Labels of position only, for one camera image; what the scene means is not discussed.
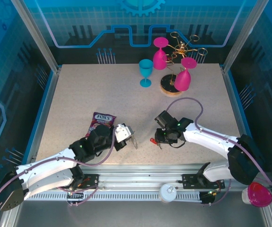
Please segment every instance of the wooden base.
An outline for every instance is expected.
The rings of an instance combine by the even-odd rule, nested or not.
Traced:
[[[182,91],[178,91],[174,87],[175,78],[177,75],[168,74],[161,79],[160,87],[164,94],[169,97],[177,97],[182,94]]]

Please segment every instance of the glass base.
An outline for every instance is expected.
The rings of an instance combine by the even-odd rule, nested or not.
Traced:
[[[140,85],[142,87],[149,87],[151,85],[151,81],[149,79],[142,79],[140,81]]]

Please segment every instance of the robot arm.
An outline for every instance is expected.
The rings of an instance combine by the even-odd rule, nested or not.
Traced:
[[[119,151],[130,139],[137,148],[130,126],[119,124],[115,129],[109,129],[99,125],[88,138],[81,138],[51,157],[20,165],[15,169],[4,169],[0,173],[0,188],[9,180],[15,179],[0,192],[0,210],[10,210],[30,196],[56,187],[67,186],[76,190],[84,181],[78,162],[86,163],[94,159],[96,153],[109,149],[112,145]]]
[[[265,164],[261,152],[249,136],[242,135],[240,138],[227,136],[199,125],[198,129],[192,120],[182,118],[178,121],[167,111],[163,111],[155,118],[155,121],[161,126],[155,133],[156,142],[170,145],[177,143],[178,140],[184,143],[193,142],[209,148],[227,159],[203,165],[197,174],[197,180],[202,185],[222,179],[236,179],[240,183],[249,185],[254,180],[259,170],[248,156],[232,142],[244,147],[259,166],[263,167]]]

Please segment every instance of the speckled tabletop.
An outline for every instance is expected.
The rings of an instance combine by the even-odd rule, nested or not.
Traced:
[[[172,68],[180,71],[180,64]],[[189,70],[190,88],[179,97],[193,97],[204,106],[198,123],[223,134],[239,136],[227,90],[218,64],[198,64]],[[138,64],[63,65],[51,109],[45,125],[37,160],[54,155],[85,136],[93,112],[117,116],[115,124],[125,123],[135,131],[138,149],[133,144],[113,151],[105,164],[160,165],[205,163],[222,156],[197,144],[186,143],[175,149],[150,142],[158,124],[154,121],[175,98],[165,96],[160,89],[161,78],[170,70],[153,70],[152,86],[143,88]],[[191,100],[175,103],[169,113],[180,120],[195,119],[199,105]],[[103,159],[107,151],[91,163]]]

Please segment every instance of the pink wine glass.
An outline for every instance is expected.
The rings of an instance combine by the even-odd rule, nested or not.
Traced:
[[[166,54],[162,50],[162,48],[168,45],[168,40],[164,37],[158,37],[154,40],[154,45],[160,48],[154,54],[154,58],[153,58],[154,68],[157,70],[163,70],[167,66],[167,63],[166,63],[167,58],[164,57]]]
[[[194,69],[197,66],[197,62],[193,58],[183,58],[181,64],[185,67],[185,70],[180,72],[175,79],[175,88],[178,91],[186,91],[191,84],[191,75],[188,72],[188,69]]]

